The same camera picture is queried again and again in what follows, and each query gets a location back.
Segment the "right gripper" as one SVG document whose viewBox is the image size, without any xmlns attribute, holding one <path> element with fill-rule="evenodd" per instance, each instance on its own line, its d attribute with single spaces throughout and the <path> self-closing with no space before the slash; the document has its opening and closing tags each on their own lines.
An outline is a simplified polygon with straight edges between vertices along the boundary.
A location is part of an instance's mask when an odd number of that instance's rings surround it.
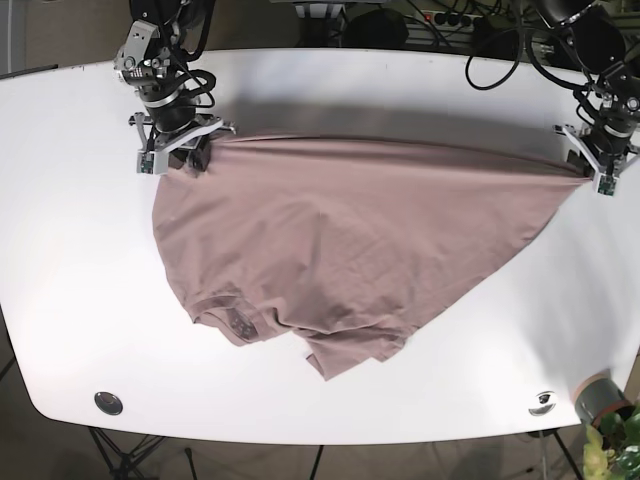
<svg viewBox="0 0 640 480">
<path fill-rule="evenodd" d="M 233 123 L 200 113 L 196 98 L 187 90 L 138 90 L 136 94 L 145 107 L 129 118 L 141 140 L 136 156 L 139 174 L 164 175 L 182 167 L 204 172 L 211 142 L 237 133 Z"/>
</svg>

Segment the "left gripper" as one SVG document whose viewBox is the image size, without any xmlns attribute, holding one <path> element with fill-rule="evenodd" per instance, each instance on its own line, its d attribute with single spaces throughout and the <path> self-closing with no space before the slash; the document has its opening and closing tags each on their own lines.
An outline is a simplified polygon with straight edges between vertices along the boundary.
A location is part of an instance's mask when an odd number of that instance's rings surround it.
<svg viewBox="0 0 640 480">
<path fill-rule="evenodd" d="M 632 140 L 639 128 L 639 99 L 603 95 L 596 109 L 586 95 L 575 98 L 583 126 L 556 125 L 555 132 L 571 143 L 567 162 L 591 180 L 596 193 L 612 197 L 621 174 L 639 160 Z"/>
</svg>

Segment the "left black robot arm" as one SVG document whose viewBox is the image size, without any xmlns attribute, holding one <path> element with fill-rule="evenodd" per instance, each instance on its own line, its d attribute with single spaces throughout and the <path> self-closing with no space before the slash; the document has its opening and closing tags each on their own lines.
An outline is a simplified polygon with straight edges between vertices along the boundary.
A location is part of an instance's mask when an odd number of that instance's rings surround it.
<svg viewBox="0 0 640 480">
<path fill-rule="evenodd" d="M 493 34 L 474 49 L 478 54 L 500 36 L 514 32 L 517 38 L 511 68 L 500 80 L 478 85 L 471 80 L 472 57 L 465 64 L 465 79 L 477 91 L 493 90 L 515 73 L 523 57 L 545 79 L 572 93 L 578 114 L 590 120 L 588 129 L 578 133 L 569 126 L 561 132 L 579 150 L 584 173 L 592 179 L 596 193 L 612 196 L 621 174 L 639 160 L 639 147 L 632 143 L 639 127 L 639 70 L 628 55 L 623 34 L 605 8 L 595 1 L 534 1 L 534 10 L 546 27 L 527 26 L 519 1 L 511 3 L 515 24 Z M 563 80 L 544 67 L 533 51 L 533 36 L 546 34 L 555 39 L 586 81 Z"/>
</svg>

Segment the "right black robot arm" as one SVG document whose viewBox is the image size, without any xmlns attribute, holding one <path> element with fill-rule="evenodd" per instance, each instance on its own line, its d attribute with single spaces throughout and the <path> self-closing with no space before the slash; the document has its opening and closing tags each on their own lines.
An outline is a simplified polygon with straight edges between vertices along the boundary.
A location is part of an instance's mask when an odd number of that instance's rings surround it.
<svg viewBox="0 0 640 480">
<path fill-rule="evenodd" d="M 214 74 L 192 69 L 204 53 L 213 1 L 131 1 L 132 25 L 114 69 L 144 106 L 128 119 L 141 141 L 136 169 L 164 175 L 187 167 L 207 170 L 216 135 L 236 127 L 212 114 Z"/>
</svg>

